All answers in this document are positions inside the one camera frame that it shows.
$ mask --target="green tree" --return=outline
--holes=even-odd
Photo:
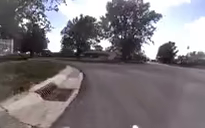
[[[162,63],[172,63],[177,53],[178,50],[175,46],[175,42],[169,41],[159,47],[157,59]]]
[[[142,44],[152,42],[154,24],[161,14],[151,11],[149,3],[141,0],[112,0],[107,13],[101,17],[104,37],[120,49],[124,60],[141,51]]]
[[[30,56],[33,57],[34,53],[42,53],[48,43],[45,30],[37,24],[29,24],[28,30],[23,34],[20,51],[30,52]]]
[[[38,24],[45,30],[51,25],[46,16],[47,11],[58,11],[58,5],[64,0],[0,0],[0,36],[11,38],[24,21]]]
[[[80,15],[68,21],[61,34],[62,49],[72,49],[78,57],[84,51],[90,50],[92,45],[100,42],[99,25],[96,18],[91,16]]]

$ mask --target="storm drain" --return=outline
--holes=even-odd
[[[50,83],[41,89],[35,91],[44,100],[48,101],[66,101],[73,90],[58,88],[54,83]]]

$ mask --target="white fence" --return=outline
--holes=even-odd
[[[12,39],[0,39],[0,56],[12,54],[13,46]]]

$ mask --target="lawn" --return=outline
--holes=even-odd
[[[0,101],[28,90],[66,66],[58,61],[28,60],[0,63]]]

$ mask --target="road curve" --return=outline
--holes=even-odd
[[[52,128],[205,128],[205,70],[71,64],[85,80]]]

